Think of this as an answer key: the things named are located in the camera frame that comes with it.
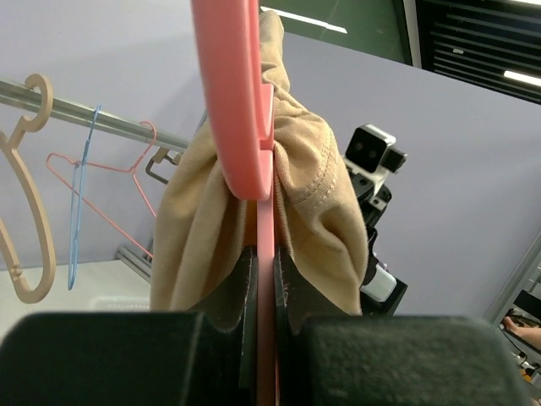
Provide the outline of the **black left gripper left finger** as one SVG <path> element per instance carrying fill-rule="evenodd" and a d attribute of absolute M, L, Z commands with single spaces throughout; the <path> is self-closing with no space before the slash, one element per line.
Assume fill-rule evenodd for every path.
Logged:
<path fill-rule="evenodd" d="M 28 315 L 1 346 L 4 405 L 252 405 L 254 248 L 184 312 Z"/>

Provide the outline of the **thick pink plastic hanger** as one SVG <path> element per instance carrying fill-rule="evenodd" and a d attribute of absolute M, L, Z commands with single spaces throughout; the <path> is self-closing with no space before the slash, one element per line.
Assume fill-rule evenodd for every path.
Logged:
<path fill-rule="evenodd" d="M 274 87 L 261 78 L 259 4 L 194 1 L 194 30 L 207 112 L 223 176 L 257 204 L 256 403 L 278 399 L 273 261 Z"/>

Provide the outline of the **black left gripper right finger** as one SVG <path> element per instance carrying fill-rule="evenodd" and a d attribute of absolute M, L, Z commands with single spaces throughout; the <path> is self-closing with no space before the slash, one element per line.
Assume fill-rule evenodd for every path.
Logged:
<path fill-rule="evenodd" d="M 504 338 L 455 316 L 349 315 L 274 259 L 283 405 L 529 405 Z"/>

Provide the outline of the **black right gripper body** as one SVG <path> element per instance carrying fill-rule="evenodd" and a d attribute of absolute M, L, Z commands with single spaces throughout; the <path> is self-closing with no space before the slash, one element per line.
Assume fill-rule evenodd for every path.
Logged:
<path fill-rule="evenodd" d="M 368 235 L 368 265 L 360 288 L 363 313 L 394 315 L 407 291 L 407 285 L 392 275 L 387 264 L 374 252 L 374 245 L 379 236 L 376 225 L 391 202 L 392 194 L 384 184 L 375 191 L 374 182 L 359 169 L 348 167 L 347 172 L 357 196 Z"/>

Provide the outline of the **beige t shirt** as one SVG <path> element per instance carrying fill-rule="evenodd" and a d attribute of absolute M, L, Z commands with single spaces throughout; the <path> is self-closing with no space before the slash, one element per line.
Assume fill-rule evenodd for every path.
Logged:
<path fill-rule="evenodd" d="M 274 87 L 276 241 L 330 302 L 357 315 L 369 253 L 363 215 L 331 127 L 291 95 L 283 39 L 279 16 L 262 13 L 261 73 Z M 230 193 L 210 125 L 202 125 L 156 214 L 150 308 L 197 304 L 254 243 L 255 227 L 254 204 Z"/>

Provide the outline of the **beige plastic hanger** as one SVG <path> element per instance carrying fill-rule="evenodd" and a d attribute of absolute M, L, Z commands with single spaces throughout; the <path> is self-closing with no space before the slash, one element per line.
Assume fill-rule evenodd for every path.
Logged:
<path fill-rule="evenodd" d="M 29 75 L 25 79 L 25 87 L 31 91 L 37 89 L 40 92 L 40 106 L 33 118 L 21 116 L 10 136 L 1 134 L 1 152 L 8 160 L 25 192 L 36 225 L 41 249 L 42 274 L 35 288 L 29 286 L 23 275 L 23 268 L 20 265 L 13 241 L 4 225 L 1 226 L 1 251 L 17 297 L 25 304 L 36 304 L 49 293 L 56 275 L 57 262 L 46 209 L 18 148 L 26 133 L 38 132 L 50 118 L 53 106 L 53 88 L 50 80 L 41 74 Z"/>

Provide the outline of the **light blue wire hanger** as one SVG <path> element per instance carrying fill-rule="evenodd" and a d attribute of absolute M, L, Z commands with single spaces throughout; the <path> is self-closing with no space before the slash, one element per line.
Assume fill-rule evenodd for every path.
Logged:
<path fill-rule="evenodd" d="M 70 228 L 69 228 L 69 249 L 68 249 L 68 291 L 74 288 L 79 261 L 79 234 L 81 227 L 81 214 L 83 204 L 83 193 L 85 185 L 85 169 L 88 162 L 90 143 L 94 133 L 98 116 L 101 112 L 101 104 L 98 104 L 93 112 L 90 122 L 90 129 L 87 135 L 81 158 L 73 166 L 71 183 L 71 204 L 70 204 Z"/>

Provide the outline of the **thin pink wire hanger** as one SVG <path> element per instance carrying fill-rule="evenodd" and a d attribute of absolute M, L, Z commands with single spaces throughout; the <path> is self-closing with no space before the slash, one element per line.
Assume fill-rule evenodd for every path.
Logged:
<path fill-rule="evenodd" d="M 147 124 L 152 132 L 153 135 L 156 136 L 156 127 L 148 121 L 141 122 L 142 124 Z M 137 179 L 137 172 L 139 169 L 139 165 L 142 162 L 145 155 L 149 152 L 149 150 L 153 147 L 155 144 L 155 140 L 151 141 L 143 150 L 143 152 L 135 159 L 132 166 L 129 168 L 121 168 L 121 167 L 110 167 L 107 165 L 103 165 L 100 163 L 90 162 L 88 160 L 86 169 L 85 169 L 85 180 L 86 180 L 86 172 L 87 169 L 99 169 L 101 171 L 107 172 L 107 176 L 103 176 L 101 180 L 104 181 L 104 184 L 101 185 L 101 188 L 103 189 L 104 195 L 109 199 L 115 202 L 121 209 L 124 209 L 128 214 L 131 214 L 131 209 L 134 206 L 134 198 L 135 194 L 128 192 L 125 194 L 124 187 L 121 187 L 119 191 L 116 191 L 114 188 L 114 184 L 109 180 L 110 174 L 113 174 L 113 178 L 116 177 L 117 173 L 119 175 L 125 175 L 126 177 L 130 177 L 133 181 L 134 187 L 137 189 L 139 193 L 140 199 L 145 203 L 145 206 L 150 211 L 150 214 L 155 217 L 156 211 L 154 210 L 152 204 L 150 203 L 146 193 L 144 192 L 143 188 L 141 187 L 139 180 Z M 63 184 L 69 187 L 71 190 L 71 183 L 72 180 L 69 182 L 66 180 L 52 165 L 53 159 L 56 160 L 63 160 L 67 163 L 69 163 L 74 170 L 73 164 L 76 162 L 76 160 L 70 158 L 69 156 L 65 156 L 63 154 L 59 154 L 56 152 L 52 152 L 48 155 L 46 158 L 46 167 L 52 172 L 52 174 L 57 177 Z M 114 229 L 116 229 L 122 236 L 124 236 L 129 242 L 133 243 L 136 247 L 140 248 L 144 253 L 146 253 L 149 257 L 152 257 L 151 252 L 146 249 L 142 244 L 137 242 L 133 237 L 131 237 L 125 230 L 123 230 L 121 227 L 119 227 L 103 210 L 98 208 L 96 205 L 94 205 L 88 197 L 85 197 L 85 186 L 84 186 L 84 193 L 83 193 L 83 203 L 85 203 L 92 211 L 94 211 L 98 216 L 100 216 L 103 220 L 105 220 L 110 226 L 112 226 Z"/>

